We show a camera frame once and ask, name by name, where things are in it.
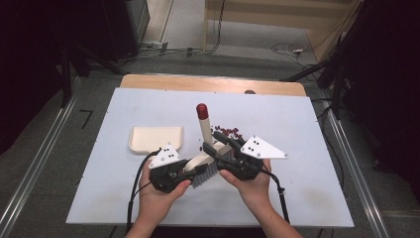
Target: white plastic part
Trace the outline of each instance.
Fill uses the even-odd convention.
[[[213,136],[211,135],[210,119],[198,120],[200,122],[201,133],[205,143],[213,144]]]
[[[178,150],[182,144],[182,127],[134,127],[129,147],[136,153],[157,151],[170,142]]]
[[[230,151],[232,148],[229,145],[224,145],[223,143],[216,142],[216,144],[213,145],[213,148],[217,151],[218,155],[224,155],[228,151]],[[212,164],[214,162],[214,159],[207,155],[205,152],[200,152],[196,157],[192,158],[184,167],[185,172],[189,172],[194,170],[197,166],[202,166],[205,164]]]
[[[151,163],[149,164],[149,168],[155,169],[162,166],[173,164],[178,161],[181,161],[181,159],[179,158],[178,152],[170,143],[168,143],[152,159]]]
[[[251,137],[241,152],[256,159],[287,159],[287,154],[258,136]]]

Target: red-tipped handle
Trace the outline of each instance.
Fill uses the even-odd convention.
[[[200,103],[197,105],[197,114],[198,114],[198,119],[200,120],[205,120],[209,118],[209,113],[207,111],[206,104]]]

